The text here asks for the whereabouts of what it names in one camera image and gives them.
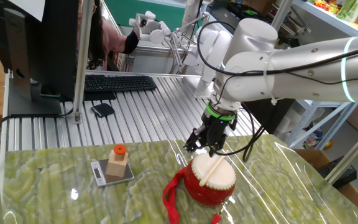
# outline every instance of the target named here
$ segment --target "keyboard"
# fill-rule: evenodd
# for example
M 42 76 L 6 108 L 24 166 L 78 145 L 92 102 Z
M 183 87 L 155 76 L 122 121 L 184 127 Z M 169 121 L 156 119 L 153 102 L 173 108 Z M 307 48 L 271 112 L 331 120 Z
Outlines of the keyboard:
M 132 91 L 153 90 L 157 86 L 148 76 L 105 77 L 104 75 L 85 76 L 85 91 Z

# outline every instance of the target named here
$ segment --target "wooden block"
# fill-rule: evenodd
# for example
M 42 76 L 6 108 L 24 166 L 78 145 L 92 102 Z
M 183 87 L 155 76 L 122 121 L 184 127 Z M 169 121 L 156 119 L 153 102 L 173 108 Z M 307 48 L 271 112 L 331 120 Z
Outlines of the wooden block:
M 123 177 L 127 167 L 128 152 L 125 153 L 124 159 L 119 160 L 120 155 L 117 155 L 114 150 L 110 152 L 109 163 L 107 164 L 106 175 Z

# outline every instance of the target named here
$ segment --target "green led ring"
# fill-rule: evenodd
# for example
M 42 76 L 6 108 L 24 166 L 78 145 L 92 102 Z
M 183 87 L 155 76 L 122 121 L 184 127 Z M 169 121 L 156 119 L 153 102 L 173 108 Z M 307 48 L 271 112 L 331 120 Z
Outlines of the green led ring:
M 209 102 L 206 104 L 206 111 L 208 111 L 208 113 L 211 114 L 212 116 L 214 116 L 215 118 L 221 119 L 222 121 L 232 121 L 236 118 L 235 115 L 233 115 L 231 117 L 225 117 L 225 116 L 221 116 L 221 115 L 215 113 L 209 106 Z

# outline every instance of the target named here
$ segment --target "red drum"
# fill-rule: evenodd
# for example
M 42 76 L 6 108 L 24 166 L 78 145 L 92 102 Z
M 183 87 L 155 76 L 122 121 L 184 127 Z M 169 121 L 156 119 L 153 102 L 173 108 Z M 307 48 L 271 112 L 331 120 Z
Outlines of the red drum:
M 200 187 L 200 181 L 220 156 L 210 158 L 208 154 L 196 156 L 186 167 L 185 187 L 188 194 L 198 203 L 215 207 L 225 202 L 234 191 L 236 185 L 236 173 L 230 164 L 223 160 L 222 163 L 213 172 L 203 187 Z

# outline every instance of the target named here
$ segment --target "plastic sheet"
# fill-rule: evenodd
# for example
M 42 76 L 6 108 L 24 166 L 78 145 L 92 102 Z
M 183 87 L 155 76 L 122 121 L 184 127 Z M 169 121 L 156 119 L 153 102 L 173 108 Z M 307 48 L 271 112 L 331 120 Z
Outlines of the plastic sheet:
M 228 138 L 234 151 L 250 137 Z M 97 187 L 90 163 L 108 158 L 114 146 L 7 152 L 5 223 L 168 223 L 162 192 L 195 154 L 183 141 L 125 144 L 135 178 Z M 219 223 L 358 223 L 358 208 L 330 186 L 297 153 L 274 136 L 262 136 L 243 164 L 227 161 L 236 189 Z M 196 203 L 183 181 L 176 188 L 181 223 L 210 223 L 220 208 Z

